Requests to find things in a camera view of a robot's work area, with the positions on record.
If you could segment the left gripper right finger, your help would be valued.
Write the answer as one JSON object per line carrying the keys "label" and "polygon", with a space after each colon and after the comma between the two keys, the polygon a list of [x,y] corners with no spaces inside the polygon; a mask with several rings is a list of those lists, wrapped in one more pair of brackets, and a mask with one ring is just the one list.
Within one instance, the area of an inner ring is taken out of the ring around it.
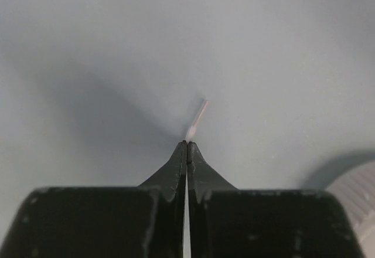
{"label": "left gripper right finger", "polygon": [[192,257],[363,257],[330,193],[238,189],[187,145]]}

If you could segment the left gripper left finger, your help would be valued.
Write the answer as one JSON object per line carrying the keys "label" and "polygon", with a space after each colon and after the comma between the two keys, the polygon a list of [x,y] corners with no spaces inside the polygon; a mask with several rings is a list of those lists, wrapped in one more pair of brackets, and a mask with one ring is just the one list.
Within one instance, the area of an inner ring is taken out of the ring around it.
{"label": "left gripper left finger", "polygon": [[20,205],[2,257],[182,257],[187,143],[138,186],[43,187]]}

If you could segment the black white sneaker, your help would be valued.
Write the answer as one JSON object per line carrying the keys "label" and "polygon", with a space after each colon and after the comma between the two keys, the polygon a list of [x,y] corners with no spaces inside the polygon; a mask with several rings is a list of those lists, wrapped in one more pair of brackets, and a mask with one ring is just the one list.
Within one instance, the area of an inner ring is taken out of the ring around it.
{"label": "black white sneaker", "polygon": [[192,124],[190,125],[190,127],[188,128],[188,130],[186,132],[186,135],[185,135],[185,141],[186,142],[191,142],[193,140],[193,137],[196,134],[197,125],[198,125],[204,111],[206,110],[208,103],[209,103],[208,100],[203,101],[203,103],[202,103],[199,111],[197,112]]}

